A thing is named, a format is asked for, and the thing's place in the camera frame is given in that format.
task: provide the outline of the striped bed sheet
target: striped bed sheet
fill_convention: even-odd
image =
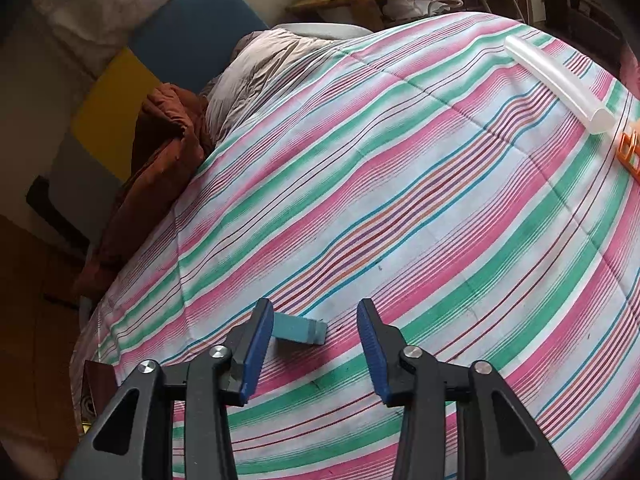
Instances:
[[[640,421],[640,186],[517,65],[516,34],[614,113],[640,104],[539,30],[457,13],[334,43],[270,82],[127,264],[70,364],[174,364],[268,297],[328,323],[324,346],[275,341],[229,410],[242,480],[391,476],[401,411],[372,392],[355,308],[439,360],[492,362],[572,478],[596,479]],[[174,476],[184,476],[184,407]],[[456,475],[447,408],[447,478]]]

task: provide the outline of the yellow panel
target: yellow panel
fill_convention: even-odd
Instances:
[[[131,172],[140,105],[160,80],[128,48],[113,58],[71,121],[76,139],[121,181]]]

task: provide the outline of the clear plastic tube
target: clear plastic tube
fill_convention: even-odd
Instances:
[[[504,47],[575,114],[590,134],[610,132],[616,126],[607,107],[563,64],[517,36],[506,38]]]

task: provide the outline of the wooden floor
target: wooden floor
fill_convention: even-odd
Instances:
[[[72,301],[79,266],[0,216],[0,440],[43,480],[78,442],[68,363],[79,333],[78,314],[44,295]]]

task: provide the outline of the blue gripper pad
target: blue gripper pad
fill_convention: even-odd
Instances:
[[[389,402],[391,389],[389,387],[388,374],[386,372],[386,358],[382,351],[382,346],[376,336],[373,323],[367,313],[364,301],[360,301],[356,310],[356,320],[358,323],[358,334],[364,350],[364,357],[367,360],[369,376],[373,383],[373,390],[380,396],[385,404]]]
[[[244,374],[242,375],[242,387],[239,393],[242,404],[245,404],[249,400],[249,397],[255,393],[272,332],[273,305],[271,301],[268,301],[267,308],[264,309],[262,317],[258,322],[258,328],[255,331],[254,338],[251,340],[244,360]]]

